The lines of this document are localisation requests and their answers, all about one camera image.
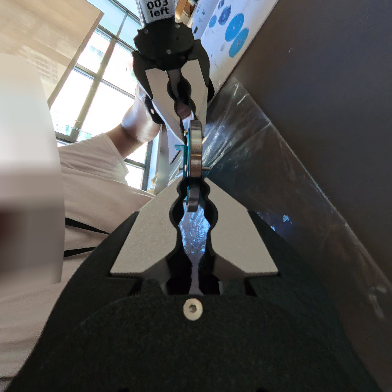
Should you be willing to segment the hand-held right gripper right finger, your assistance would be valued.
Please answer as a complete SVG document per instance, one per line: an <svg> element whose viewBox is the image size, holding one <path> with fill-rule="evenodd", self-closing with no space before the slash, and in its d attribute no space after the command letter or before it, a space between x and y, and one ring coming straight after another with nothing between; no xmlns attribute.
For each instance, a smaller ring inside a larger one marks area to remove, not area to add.
<svg viewBox="0 0 392 392"><path fill-rule="evenodd" d="M247 208L207 178L200 196L210 225L198 267L200 291L215 295L232 281L276 276L278 268Z"/></svg>

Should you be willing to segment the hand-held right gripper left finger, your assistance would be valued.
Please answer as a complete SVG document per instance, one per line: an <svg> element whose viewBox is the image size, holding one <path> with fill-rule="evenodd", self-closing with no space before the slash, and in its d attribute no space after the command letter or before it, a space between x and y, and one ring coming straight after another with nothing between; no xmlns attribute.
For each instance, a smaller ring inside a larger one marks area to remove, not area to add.
<svg viewBox="0 0 392 392"><path fill-rule="evenodd" d="M152 279L169 295L189 294L192 263L179 228L186 193L185 179L176 179L139 210L111 275Z"/></svg>

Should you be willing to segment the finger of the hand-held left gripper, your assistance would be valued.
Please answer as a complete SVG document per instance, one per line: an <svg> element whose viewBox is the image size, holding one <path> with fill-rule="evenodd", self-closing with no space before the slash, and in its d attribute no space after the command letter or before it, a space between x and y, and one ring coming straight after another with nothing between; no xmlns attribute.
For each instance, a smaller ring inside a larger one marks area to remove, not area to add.
<svg viewBox="0 0 392 392"><path fill-rule="evenodd" d="M169 94L168 88L171 85L168 74L160 69L148 69L145 73L152 93L151 101L156 112L163 120L166 128L171 130L182 144L186 144L182 121L176 112L177 102Z"/></svg>
<svg viewBox="0 0 392 392"><path fill-rule="evenodd" d="M193 119L206 123L208 86L205 84L198 60L188 61L181 69L182 79L188 91L188 102Z"/></svg>

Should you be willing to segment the person's left forearm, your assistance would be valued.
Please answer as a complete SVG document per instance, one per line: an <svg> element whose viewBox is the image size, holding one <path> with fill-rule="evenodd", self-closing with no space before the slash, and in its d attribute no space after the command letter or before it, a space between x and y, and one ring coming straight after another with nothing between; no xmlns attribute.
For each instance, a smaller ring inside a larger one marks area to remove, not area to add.
<svg viewBox="0 0 392 392"><path fill-rule="evenodd" d="M162 120L140 85L135 89L134 104L125 113L121 126L142 144L153 140L161 130Z"/></svg>

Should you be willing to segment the white instruction booklet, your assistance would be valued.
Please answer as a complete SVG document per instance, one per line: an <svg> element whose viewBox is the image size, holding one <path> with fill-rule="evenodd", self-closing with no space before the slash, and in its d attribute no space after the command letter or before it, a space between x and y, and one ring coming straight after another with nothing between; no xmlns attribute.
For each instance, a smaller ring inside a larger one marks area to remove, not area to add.
<svg viewBox="0 0 392 392"><path fill-rule="evenodd" d="M260 30L277 0L199 0L189 19L210 62L217 94Z"/></svg>

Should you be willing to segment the large framed window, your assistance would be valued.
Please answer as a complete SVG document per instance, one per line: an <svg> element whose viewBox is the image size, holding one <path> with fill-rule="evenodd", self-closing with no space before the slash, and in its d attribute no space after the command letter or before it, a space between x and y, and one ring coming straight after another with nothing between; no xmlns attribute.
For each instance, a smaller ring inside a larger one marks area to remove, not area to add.
<svg viewBox="0 0 392 392"><path fill-rule="evenodd" d="M103 17L51 104L59 147L113 129L134 103L132 52L141 28L137 1L89 1Z"/></svg>

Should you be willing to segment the clear flat plastic bag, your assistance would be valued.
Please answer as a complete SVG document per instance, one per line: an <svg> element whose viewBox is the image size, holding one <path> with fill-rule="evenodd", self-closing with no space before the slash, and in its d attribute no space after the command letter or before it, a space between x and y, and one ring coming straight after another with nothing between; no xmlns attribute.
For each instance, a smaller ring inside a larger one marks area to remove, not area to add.
<svg viewBox="0 0 392 392"><path fill-rule="evenodd" d="M338 300L353 296L377 318L391 317L391 281L235 77L208 107L203 165L208 179L284 238Z"/></svg>

